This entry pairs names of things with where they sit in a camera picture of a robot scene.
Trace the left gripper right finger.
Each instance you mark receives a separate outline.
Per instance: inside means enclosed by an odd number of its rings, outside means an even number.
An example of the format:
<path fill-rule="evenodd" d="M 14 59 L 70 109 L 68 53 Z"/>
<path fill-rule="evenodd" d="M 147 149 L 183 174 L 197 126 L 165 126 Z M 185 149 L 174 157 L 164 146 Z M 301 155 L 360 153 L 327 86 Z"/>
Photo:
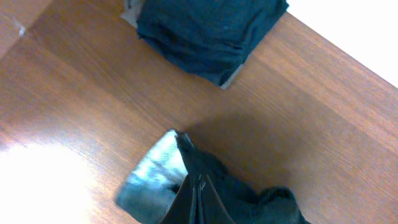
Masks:
<path fill-rule="evenodd" d="M 208 175 L 200 175 L 198 177 L 197 223 L 235 224 L 226 211 Z"/>

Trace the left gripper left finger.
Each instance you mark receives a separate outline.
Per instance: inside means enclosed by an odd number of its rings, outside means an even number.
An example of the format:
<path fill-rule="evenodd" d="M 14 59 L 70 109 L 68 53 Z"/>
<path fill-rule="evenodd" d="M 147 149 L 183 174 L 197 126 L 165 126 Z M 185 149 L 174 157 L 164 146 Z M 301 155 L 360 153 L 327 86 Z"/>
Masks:
<path fill-rule="evenodd" d="M 187 175 L 176 198 L 160 224 L 192 224 L 195 222 L 197 188 L 195 180 Z"/>

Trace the black t-shirt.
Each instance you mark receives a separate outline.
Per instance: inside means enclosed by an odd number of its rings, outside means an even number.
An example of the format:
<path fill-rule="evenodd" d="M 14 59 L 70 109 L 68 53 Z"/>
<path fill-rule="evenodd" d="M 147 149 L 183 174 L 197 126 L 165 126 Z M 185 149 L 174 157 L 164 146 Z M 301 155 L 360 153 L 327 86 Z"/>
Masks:
<path fill-rule="evenodd" d="M 306 223 L 293 193 L 271 187 L 257 194 L 187 133 L 168 130 L 139 161 L 118 190 L 115 203 L 139 223 L 160 224 L 187 175 L 208 175 L 235 223 Z"/>

